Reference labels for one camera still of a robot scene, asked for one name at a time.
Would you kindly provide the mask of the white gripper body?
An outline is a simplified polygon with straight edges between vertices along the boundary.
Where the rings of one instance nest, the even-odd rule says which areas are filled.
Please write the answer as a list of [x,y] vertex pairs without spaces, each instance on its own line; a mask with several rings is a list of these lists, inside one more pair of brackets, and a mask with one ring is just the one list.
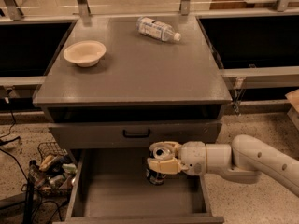
[[206,145],[203,142],[187,142],[179,151],[183,164],[183,172],[191,176],[201,176],[206,173]]

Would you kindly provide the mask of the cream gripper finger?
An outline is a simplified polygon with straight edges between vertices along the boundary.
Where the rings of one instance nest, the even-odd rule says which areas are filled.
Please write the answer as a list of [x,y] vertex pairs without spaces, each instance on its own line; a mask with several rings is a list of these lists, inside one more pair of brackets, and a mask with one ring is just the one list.
[[181,144],[174,141],[156,142],[149,146],[150,156],[154,159],[172,159],[177,156]]
[[147,164],[151,170],[165,175],[176,175],[189,169],[188,166],[184,165],[181,160],[177,158],[172,158],[169,160],[147,158]]

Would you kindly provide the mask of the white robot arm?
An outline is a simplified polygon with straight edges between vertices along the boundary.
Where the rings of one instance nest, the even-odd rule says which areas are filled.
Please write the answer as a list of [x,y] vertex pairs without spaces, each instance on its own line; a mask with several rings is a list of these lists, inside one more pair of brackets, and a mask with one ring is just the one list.
[[256,183],[260,174],[266,174],[299,196],[299,161],[249,135],[240,134],[230,144],[157,142],[149,152],[147,165],[158,174],[215,174],[245,184]]

